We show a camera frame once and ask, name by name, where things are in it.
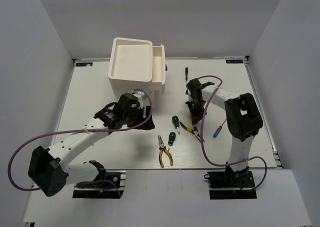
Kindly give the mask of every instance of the small screwdriver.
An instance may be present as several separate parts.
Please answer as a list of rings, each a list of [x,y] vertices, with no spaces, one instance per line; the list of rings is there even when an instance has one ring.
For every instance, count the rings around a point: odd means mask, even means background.
[[[170,150],[170,147],[173,145],[175,139],[176,139],[176,133],[175,132],[171,132],[169,134],[169,141],[168,141],[169,148],[168,148],[168,151]]]
[[[187,83],[188,83],[188,67],[185,68],[184,72],[185,72],[185,86],[187,86]],[[186,88],[185,94],[188,95],[188,88]]]
[[[179,131],[179,118],[178,118],[178,116],[173,116],[172,117],[172,122],[173,122],[173,124],[174,124],[174,127],[176,127],[176,130],[178,131],[178,134],[180,134],[180,131]]]
[[[220,133],[220,131],[221,131],[221,129],[222,129],[222,127],[224,126],[224,124],[225,124],[226,121],[227,121],[227,119],[225,119],[225,120],[223,121],[223,123],[216,129],[216,131],[215,131],[214,134],[213,134],[213,138],[214,138],[214,139],[218,136],[218,134]]]

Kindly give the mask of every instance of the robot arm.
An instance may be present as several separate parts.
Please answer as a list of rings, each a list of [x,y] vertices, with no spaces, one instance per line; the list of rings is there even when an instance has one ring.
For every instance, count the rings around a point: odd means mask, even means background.
[[[186,102],[192,124],[198,123],[204,114],[205,103],[216,90],[212,82],[200,83],[192,79],[187,84],[189,101]],[[211,103],[224,109],[228,129],[232,135],[231,152],[227,163],[249,158],[251,144],[263,126],[254,97],[250,93],[235,94],[219,88]],[[234,182],[249,171],[248,161],[226,167],[230,181]]]
[[[142,123],[150,114],[150,106],[145,106],[143,92],[123,94],[118,102],[106,105],[81,129],[83,132],[71,134],[63,141],[44,149],[37,147],[31,156],[28,175],[48,196],[58,193],[65,185],[82,181],[99,180],[105,174],[102,164],[91,160],[80,165],[69,165],[73,159],[95,142],[111,134],[94,130],[118,130]],[[137,129],[152,130],[152,117]]]

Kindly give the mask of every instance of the white workbench surface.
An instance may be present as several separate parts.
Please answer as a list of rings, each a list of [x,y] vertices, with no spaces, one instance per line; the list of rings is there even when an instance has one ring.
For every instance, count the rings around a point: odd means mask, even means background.
[[[162,136],[164,142],[168,141],[169,133],[175,131],[171,120],[174,115],[191,126],[188,119],[189,110],[185,104],[188,100],[188,96],[185,95],[185,67],[188,67],[189,70],[188,80],[204,75],[216,75],[223,79],[223,89],[238,94],[247,92],[253,94],[244,64],[226,64],[223,59],[166,60],[166,64],[168,71],[166,72],[165,92],[163,94],[157,92],[153,103],[152,117],[155,129],[113,133],[89,147],[72,164],[96,160],[110,170],[160,169],[158,135]],[[58,126],[59,131],[78,129],[106,104],[117,101],[108,79],[108,68],[108,61],[93,62],[92,66],[75,67]],[[201,80],[203,83],[207,81],[218,83],[213,78]],[[209,106],[207,113],[204,125],[205,149],[213,162],[222,164],[228,160],[232,143],[227,124],[216,139],[213,139],[212,136],[226,118],[226,114],[224,110],[213,104]],[[61,141],[65,137],[59,135],[55,141]],[[169,160],[165,156],[163,158],[165,168],[214,168],[203,157],[200,142],[182,128],[170,152],[174,164],[173,167],[170,167]],[[267,162],[268,167],[276,167],[272,144],[265,126],[253,141],[250,156],[261,156]],[[260,168],[263,167],[263,163],[260,160],[252,160],[249,166]]]
[[[262,169],[252,171],[259,182]],[[36,227],[301,227],[310,220],[291,170],[269,170],[257,199],[210,200],[205,170],[128,170],[121,199],[72,199],[34,191],[25,222]]]

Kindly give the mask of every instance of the purple cable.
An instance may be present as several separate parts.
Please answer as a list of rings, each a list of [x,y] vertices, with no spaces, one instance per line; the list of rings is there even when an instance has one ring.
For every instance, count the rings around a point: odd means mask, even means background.
[[[217,76],[214,76],[214,75],[205,75],[205,76],[202,76],[198,79],[202,79],[202,78],[206,78],[206,77],[212,77],[212,78],[215,78],[215,79],[218,79],[220,81],[220,83],[218,84],[217,88],[215,88],[215,90],[213,91],[213,93],[211,94],[210,98],[208,99],[205,107],[204,107],[204,112],[203,112],[203,115],[202,115],[202,121],[201,121],[201,127],[200,127],[200,142],[201,142],[201,148],[202,148],[202,153],[203,153],[203,156],[204,158],[206,159],[206,161],[213,165],[213,166],[216,166],[216,167],[227,167],[227,166],[233,166],[233,165],[237,165],[237,164],[240,164],[242,162],[245,162],[246,160],[243,159],[243,160],[239,160],[239,161],[236,161],[236,162],[232,162],[232,163],[226,163],[226,164],[219,164],[219,163],[213,163],[207,156],[206,154],[206,150],[205,150],[205,144],[204,144],[204,124],[205,124],[205,117],[206,117],[206,113],[207,113],[207,109],[209,107],[209,104],[211,102],[211,100],[213,99],[213,97],[215,96],[216,92],[218,91],[218,89],[220,88],[220,86],[222,85],[223,83],[223,80]],[[260,159],[262,160],[262,162],[264,163],[264,175],[263,175],[263,178],[262,180],[260,181],[260,183],[258,183],[255,187],[253,187],[252,189],[249,189],[249,190],[244,190],[246,192],[249,192],[249,191],[254,191],[256,190],[264,181],[265,181],[265,178],[267,176],[267,163],[266,161],[260,157],[260,156],[253,156],[251,158],[248,158],[248,161],[251,161],[253,159]]]
[[[11,156],[10,160],[9,160],[9,163],[8,163],[8,169],[7,169],[7,173],[8,173],[8,178],[9,178],[9,181],[10,183],[15,187],[17,188],[18,190],[20,191],[38,191],[40,190],[40,188],[23,188],[23,187],[20,187],[19,185],[16,184],[16,182],[13,180],[12,178],[12,174],[11,174],[11,167],[12,167],[12,163],[16,157],[16,155],[19,153],[20,150],[22,150],[26,145],[30,144],[31,142],[35,141],[35,140],[38,140],[38,139],[41,139],[41,138],[44,138],[44,137],[48,137],[48,136],[57,136],[57,135],[62,135],[62,134],[71,134],[71,133],[84,133],[84,132],[123,132],[123,131],[129,131],[129,130],[133,130],[135,128],[138,128],[142,125],[144,125],[150,118],[151,118],[151,115],[152,115],[152,112],[153,112],[153,106],[152,106],[152,102],[151,102],[151,98],[150,96],[148,95],[147,92],[145,92],[143,89],[140,89],[140,88],[136,88],[134,89],[133,91],[141,91],[143,92],[146,97],[148,98],[149,100],[149,103],[150,103],[150,113],[148,115],[148,117],[141,123],[135,125],[135,126],[132,126],[132,127],[129,127],[129,128],[122,128],[122,129],[99,129],[99,128],[92,128],[92,129],[73,129],[73,130],[65,130],[65,131],[58,131],[58,132],[51,132],[51,133],[45,133],[45,134],[41,134],[39,136],[36,136],[36,137],[33,137],[31,139],[29,139],[27,142],[23,143],[19,148],[16,149],[16,151],[13,153],[13,155]]]

